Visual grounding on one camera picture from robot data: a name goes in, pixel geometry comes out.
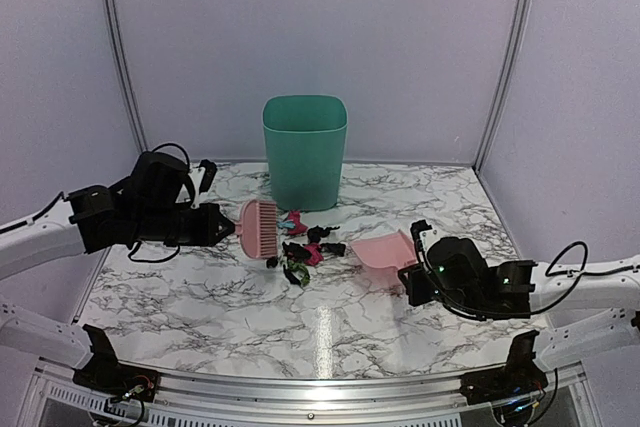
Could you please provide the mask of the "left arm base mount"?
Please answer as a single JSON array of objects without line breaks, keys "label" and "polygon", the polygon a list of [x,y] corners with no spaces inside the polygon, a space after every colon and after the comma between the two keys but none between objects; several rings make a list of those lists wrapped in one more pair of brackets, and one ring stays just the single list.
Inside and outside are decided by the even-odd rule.
[{"label": "left arm base mount", "polygon": [[74,370],[73,383],[109,394],[117,401],[152,402],[159,372],[120,362],[102,329],[85,324],[82,330],[88,334],[91,356],[82,368]]}]

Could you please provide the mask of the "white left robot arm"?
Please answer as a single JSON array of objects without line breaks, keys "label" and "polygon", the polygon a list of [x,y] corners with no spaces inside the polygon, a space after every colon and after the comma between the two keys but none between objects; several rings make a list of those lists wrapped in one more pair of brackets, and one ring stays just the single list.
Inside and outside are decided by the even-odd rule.
[{"label": "white left robot arm", "polygon": [[[8,278],[54,260],[145,242],[168,248],[212,247],[234,234],[235,224],[215,203],[201,202],[217,167],[193,168],[167,153],[142,153],[131,174],[106,187],[60,193],[41,211],[1,229],[1,276]],[[1,301],[1,344],[63,364],[86,366],[106,392],[125,385],[126,370],[104,333],[65,325]]]}]

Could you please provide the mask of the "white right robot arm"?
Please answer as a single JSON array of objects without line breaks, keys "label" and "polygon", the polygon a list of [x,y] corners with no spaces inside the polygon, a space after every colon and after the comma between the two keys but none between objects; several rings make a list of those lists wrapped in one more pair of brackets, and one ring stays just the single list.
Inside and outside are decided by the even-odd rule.
[{"label": "white right robot arm", "polygon": [[417,261],[398,272],[412,306],[440,303],[476,322],[525,320],[569,310],[593,316],[538,332],[530,342],[534,363],[550,371],[588,357],[639,344],[639,259],[591,263],[585,242],[564,249],[582,252],[575,265],[508,261],[488,266],[475,244],[445,237],[414,243]]}]

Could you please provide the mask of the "pink plastic dustpan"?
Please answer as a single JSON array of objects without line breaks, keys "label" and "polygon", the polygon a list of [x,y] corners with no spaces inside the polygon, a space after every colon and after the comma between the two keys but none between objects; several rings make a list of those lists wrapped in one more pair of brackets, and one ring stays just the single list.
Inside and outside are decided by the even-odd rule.
[{"label": "pink plastic dustpan", "polygon": [[413,241],[402,230],[355,240],[349,247],[375,288],[395,289],[401,285],[398,271],[417,263]]}]

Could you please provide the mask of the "pink hand brush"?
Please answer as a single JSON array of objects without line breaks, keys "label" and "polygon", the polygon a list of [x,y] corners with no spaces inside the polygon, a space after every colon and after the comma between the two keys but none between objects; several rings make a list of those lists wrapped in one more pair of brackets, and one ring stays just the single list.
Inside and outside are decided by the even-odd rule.
[{"label": "pink hand brush", "polygon": [[278,210],[273,201],[249,200],[240,209],[233,235],[238,238],[245,255],[266,260],[278,253]]}]

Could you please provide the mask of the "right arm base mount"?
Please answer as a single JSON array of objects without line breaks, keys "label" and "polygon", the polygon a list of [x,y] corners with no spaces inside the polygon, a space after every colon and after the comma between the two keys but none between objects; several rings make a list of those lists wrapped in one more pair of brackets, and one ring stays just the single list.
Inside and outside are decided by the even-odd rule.
[{"label": "right arm base mount", "polygon": [[463,374],[459,392],[467,403],[494,402],[544,390],[548,386],[546,373],[534,363],[538,335],[537,330],[531,330],[514,337],[502,366]]}]

